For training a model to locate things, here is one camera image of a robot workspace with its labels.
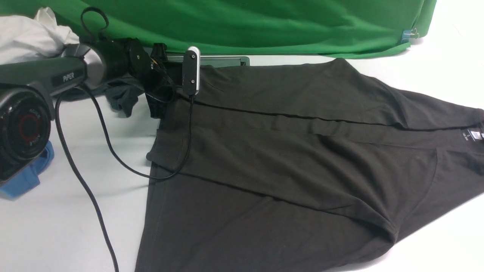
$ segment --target size tag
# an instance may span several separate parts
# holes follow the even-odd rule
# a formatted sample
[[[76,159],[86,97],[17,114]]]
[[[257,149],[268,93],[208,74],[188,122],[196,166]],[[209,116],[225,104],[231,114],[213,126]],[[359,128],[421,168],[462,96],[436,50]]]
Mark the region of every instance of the size tag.
[[[474,140],[482,140],[482,136],[481,136],[481,132],[480,131],[470,131],[470,135],[472,136],[472,138],[474,138]]]
[[[466,141],[477,142],[484,139],[484,134],[479,128],[465,129],[461,134]]]

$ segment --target green backdrop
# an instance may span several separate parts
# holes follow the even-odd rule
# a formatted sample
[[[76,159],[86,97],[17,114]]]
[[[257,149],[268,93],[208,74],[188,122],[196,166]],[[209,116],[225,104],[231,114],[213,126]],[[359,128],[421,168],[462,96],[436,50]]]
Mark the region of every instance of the green backdrop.
[[[2,0],[0,15],[35,15],[51,7],[61,24],[83,34],[88,6],[109,17],[108,33],[162,42],[171,52],[196,45],[203,54],[394,55],[410,46],[404,30],[427,34],[437,0]],[[103,20],[85,16],[91,26]]]

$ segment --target black t-shirt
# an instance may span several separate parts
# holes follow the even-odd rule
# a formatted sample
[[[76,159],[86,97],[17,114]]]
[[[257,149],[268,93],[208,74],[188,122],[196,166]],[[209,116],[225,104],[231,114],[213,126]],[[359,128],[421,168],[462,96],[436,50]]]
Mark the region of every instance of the black t-shirt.
[[[174,170],[189,102],[147,158]],[[150,186],[137,271],[315,271],[369,261],[484,192],[484,111],[343,59],[202,69],[181,175]]]

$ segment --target white table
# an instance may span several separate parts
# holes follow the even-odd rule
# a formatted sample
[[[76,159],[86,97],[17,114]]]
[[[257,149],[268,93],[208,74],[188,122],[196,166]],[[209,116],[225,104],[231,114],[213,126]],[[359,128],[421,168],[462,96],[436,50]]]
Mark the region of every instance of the white table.
[[[429,35],[407,52],[349,62],[393,87],[484,108],[484,58],[467,51],[473,44],[448,16],[455,9],[449,1],[439,3]],[[250,57],[251,65],[329,60]],[[98,101],[118,155],[136,170],[149,173],[145,155],[154,142],[158,120],[150,118],[144,96],[128,119],[110,110],[105,98]],[[103,212],[120,270],[132,272],[143,231],[148,180],[131,174],[111,156],[90,100],[64,103],[60,118],[79,171]],[[94,208],[69,167],[54,127],[51,141],[56,157],[40,176],[41,184],[16,201],[0,198],[0,271],[113,271]],[[333,272],[484,271],[483,230],[484,196],[480,196],[404,239],[383,257]]]

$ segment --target white cloth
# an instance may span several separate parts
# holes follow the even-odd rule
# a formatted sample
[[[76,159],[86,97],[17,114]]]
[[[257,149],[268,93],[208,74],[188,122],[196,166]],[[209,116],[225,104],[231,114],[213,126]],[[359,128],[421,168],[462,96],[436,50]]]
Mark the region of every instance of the white cloth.
[[[66,44],[78,44],[70,27],[58,26],[50,8],[40,8],[34,19],[0,16],[0,64],[54,57]]]

